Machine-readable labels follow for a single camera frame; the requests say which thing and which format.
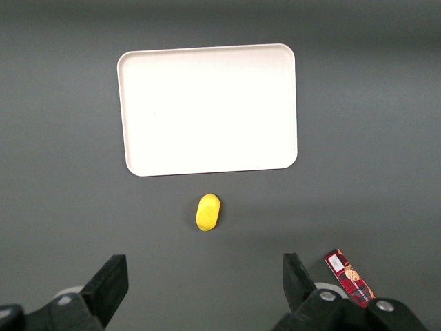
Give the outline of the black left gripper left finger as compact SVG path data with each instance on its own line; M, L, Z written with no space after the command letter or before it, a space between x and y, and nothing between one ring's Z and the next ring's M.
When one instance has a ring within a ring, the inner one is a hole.
M127 260L111 256L77 292L64 290L42 308L25 313L19 304L1 306L2 330L104 330L128 291Z

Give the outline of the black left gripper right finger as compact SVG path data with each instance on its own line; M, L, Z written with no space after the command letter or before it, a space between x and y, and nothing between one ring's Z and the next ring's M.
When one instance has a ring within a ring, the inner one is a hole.
M318 289L295 253L283 255L283 290L291 312L274 330L426 330L395 299L372 299L362 308L334 290Z

